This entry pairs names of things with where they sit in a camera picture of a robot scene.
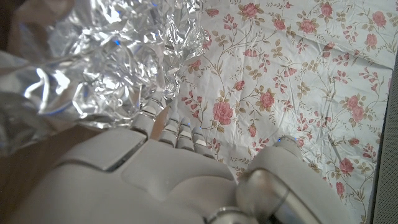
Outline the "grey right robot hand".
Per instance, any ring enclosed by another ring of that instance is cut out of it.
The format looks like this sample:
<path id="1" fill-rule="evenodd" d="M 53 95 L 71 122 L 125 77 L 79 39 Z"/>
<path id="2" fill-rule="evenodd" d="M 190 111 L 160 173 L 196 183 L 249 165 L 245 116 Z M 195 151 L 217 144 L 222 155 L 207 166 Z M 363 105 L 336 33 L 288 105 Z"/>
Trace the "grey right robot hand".
<path id="1" fill-rule="evenodd" d="M 200 128 L 173 115 L 150 138 L 160 98 L 130 129 L 82 142 L 54 165 L 11 223 L 349 223 L 330 186 L 282 136 L 234 178 Z"/>

